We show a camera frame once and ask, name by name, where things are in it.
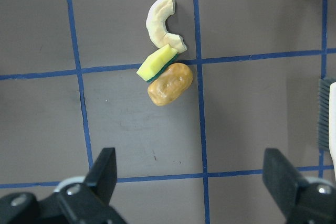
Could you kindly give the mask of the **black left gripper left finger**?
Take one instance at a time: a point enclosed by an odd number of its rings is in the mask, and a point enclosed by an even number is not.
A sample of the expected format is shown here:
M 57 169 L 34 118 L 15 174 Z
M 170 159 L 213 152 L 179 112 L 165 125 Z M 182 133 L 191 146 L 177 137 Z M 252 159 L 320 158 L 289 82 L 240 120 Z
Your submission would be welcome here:
M 1 197 L 1 223 L 125 223 L 110 206 L 117 183 L 115 152 L 103 148 L 85 177 L 62 181 L 42 200 L 27 191 Z

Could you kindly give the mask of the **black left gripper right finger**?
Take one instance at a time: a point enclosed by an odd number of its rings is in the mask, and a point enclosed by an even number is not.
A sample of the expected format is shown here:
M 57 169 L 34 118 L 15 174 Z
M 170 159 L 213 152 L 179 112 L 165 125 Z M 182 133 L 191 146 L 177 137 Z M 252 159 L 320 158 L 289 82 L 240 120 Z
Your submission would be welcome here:
M 277 148 L 264 151 L 263 183 L 285 223 L 335 223 L 335 185 L 303 176 Z

